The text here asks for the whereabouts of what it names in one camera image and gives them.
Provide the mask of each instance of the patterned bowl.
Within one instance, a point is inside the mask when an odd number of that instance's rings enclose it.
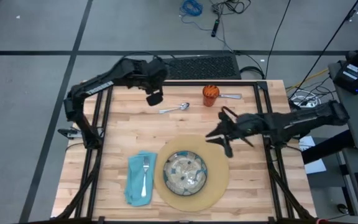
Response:
[[[164,164],[163,178],[175,194],[189,196],[200,191],[208,172],[204,160],[194,152],[174,153]]]

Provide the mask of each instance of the blue cloth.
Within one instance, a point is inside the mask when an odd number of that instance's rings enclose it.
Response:
[[[146,197],[142,197],[143,187],[143,161],[144,157],[149,158],[149,169],[146,173]],[[127,185],[124,195],[127,203],[132,206],[142,206],[150,203],[153,192],[154,166],[157,154],[153,152],[140,151],[138,155],[128,158]]]

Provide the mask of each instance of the orange container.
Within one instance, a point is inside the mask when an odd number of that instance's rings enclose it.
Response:
[[[214,105],[216,98],[219,96],[219,88],[216,85],[207,85],[203,88],[203,103],[205,106]]]

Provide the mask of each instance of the wooden table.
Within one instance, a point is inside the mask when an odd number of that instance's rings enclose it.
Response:
[[[289,112],[283,82],[269,80],[267,84],[273,111]],[[125,201],[124,188],[129,156],[137,154],[140,150],[158,152],[166,142],[179,134],[209,133],[218,123],[218,111],[222,106],[229,107],[237,114],[257,112],[254,90],[251,86],[220,86],[219,89],[224,94],[241,94],[242,99],[218,98],[213,107],[207,108],[202,103],[202,86],[165,86],[164,101],[150,107],[145,101],[144,91],[114,87],[93,219],[105,216],[106,220],[266,221],[267,217],[275,216],[261,135],[248,138],[254,144],[254,148],[242,141],[232,143],[234,157],[229,159],[228,188],[223,197],[207,210],[195,213],[175,210],[159,197],[155,189],[149,205],[132,207]],[[264,104],[262,91],[260,95]],[[84,112],[89,120],[92,119],[95,101],[96,96],[92,96],[85,102]],[[190,103],[187,111],[177,110],[158,114],[160,109],[172,108],[183,102]],[[78,142],[81,142],[81,139],[70,141],[69,145]],[[296,142],[289,145],[298,147]],[[302,206],[315,216],[300,152],[285,148],[282,154],[291,191]],[[85,149],[82,144],[67,150],[52,216],[61,213],[76,194],[84,158]],[[278,189],[285,217],[285,202],[279,187]],[[83,215],[88,197],[89,193],[85,197]]]

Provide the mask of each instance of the metal spoon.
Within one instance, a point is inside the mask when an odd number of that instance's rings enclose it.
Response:
[[[225,94],[220,94],[219,97],[232,98],[232,99],[241,99],[241,95],[225,95]]]
[[[163,114],[163,113],[166,113],[166,112],[169,112],[169,111],[173,111],[173,110],[177,110],[177,109],[185,110],[185,109],[187,109],[189,106],[190,106],[189,103],[182,103],[182,104],[181,104],[179,107],[177,107],[177,108],[172,108],[172,109],[167,109],[167,110],[160,110],[158,113]]]

